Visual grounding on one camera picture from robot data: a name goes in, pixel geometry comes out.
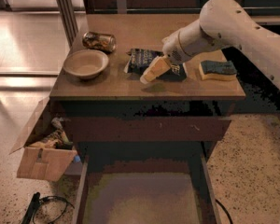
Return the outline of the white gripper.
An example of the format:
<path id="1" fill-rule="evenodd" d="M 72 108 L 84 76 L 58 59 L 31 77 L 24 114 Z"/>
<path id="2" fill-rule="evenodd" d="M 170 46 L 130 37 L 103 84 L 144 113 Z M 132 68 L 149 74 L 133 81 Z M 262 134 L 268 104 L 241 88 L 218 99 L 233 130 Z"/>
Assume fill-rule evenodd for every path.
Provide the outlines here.
<path id="1" fill-rule="evenodd" d="M 164 56 L 157 56 L 145 70 L 143 75 L 140 77 L 140 81 L 144 84 L 148 84 L 170 70 L 171 63 L 179 64 L 189 60 L 189 56 L 180 45 L 179 31 L 165 37 L 162 40 L 162 44 L 162 52 Z"/>

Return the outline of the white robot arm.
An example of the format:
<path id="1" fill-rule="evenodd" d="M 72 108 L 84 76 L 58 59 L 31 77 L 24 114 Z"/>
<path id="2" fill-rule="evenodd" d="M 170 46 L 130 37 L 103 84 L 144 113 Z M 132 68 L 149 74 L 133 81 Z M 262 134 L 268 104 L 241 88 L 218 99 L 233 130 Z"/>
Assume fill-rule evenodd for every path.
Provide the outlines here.
<path id="1" fill-rule="evenodd" d="M 175 64 L 226 47 L 240 50 L 280 90 L 280 35 L 256 24 L 234 0 L 209 0 L 199 19 L 163 39 L 162 55 L 140 77 L 147 84 Z"/>

